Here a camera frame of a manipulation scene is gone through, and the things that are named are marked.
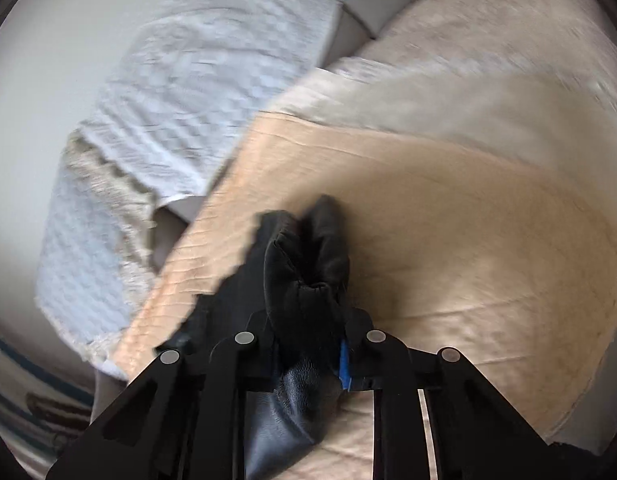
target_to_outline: silver rivet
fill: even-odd
[[[235,342],[239,345],[248,345],[255,340],[255,336],[250,332],[240,332],[235,336]]]
[[[386,340],[387,335],[384,334],[381,330],[369,330],[366,333],[366,338],[371,343],[381,343],[382,341]]]
[[[461,357],[462,355],[455,348],[445,348],[442,350],[442,359],[449,363],[456,363]]]
[[[180,353],[177,350],[167,350],[166,352],[162,352],[159,360],[162,361],[165,365],[172,365],[176,363],[180,358]]]

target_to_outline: wrinkled leather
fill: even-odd
[[[210,350],[244,330],[266,309],[280,343],[272,394],[246,398],[244,462],[248,480],[272,478],[325,436],[335,415],[349,276],[343,216],[323,196],[300,219],[286,211],[262,215],[242,266],[194,311],[159,349]]]

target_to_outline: striped fabric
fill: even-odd
[[[0,434],[34,478],[88,426],[93,392],[31,362],[0,338]]]

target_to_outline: tan leather sheet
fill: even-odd
[[[193,295],[250,244],[257,213],[335,196],[349,297],[412,348],[455,346],[543,435],[569,413],[617,326],[617,228],[543,171],[455,145],[261,114],[169,257],[114,359],[135,377]],[[372,404],[351,396],[286,472],[370,478]]]

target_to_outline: blue stripe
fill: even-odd
[[[14,402],[8,400],[1,393],[0,393],[0,404],[2,404],[2,406],[4,406],[9,412],[15,413],[15,415],[20,416],[24,420],[27,420],[28,422],[30,422],[34,426],[37,426],[38,428],[40,428],[41,430],[48,431],[49,433],[53,432],[52,428],[50,428],[49,426],[44,424],[42,421],[40,421],[35,416],[31,415],[31,413],[25,412],[17,404],[15,404]]]
[[[13,424],[10,423],[9,420],[7,420],[4,416],[2,416],[1,413],[0,413],[0,424],[4,426],[8,431],[13,433],[16,437],[25,441],[26,444],[36,449],[37,451],[41,451],[48,457],[54,458],[58,455],[57,452],[55,452],[55,450],[46,446],[46,444],[43,444],[42,442],[35,439],[31,435],[27,434],[25,431],[21,431],[19,428],[16,428]]]
[[[36,365],[35,363],[30,362],[26,357],[21,355],[19,352],[15,351],[15,349],[11,348],[4,341],[0,339],[0,350],[9,356],[14,362],[20,365],[24,370],[26,370],[29,374],[35,376],[39,380],[45,382],[51,388],[60,392],[61,394],[70,397],[77,402],[81,402],[86,406],[93,405],[93,396],[92,394],[78,388],[77,386],[67,383],[62,379],[56,377],[55,375],[47,372],[41,366]]]

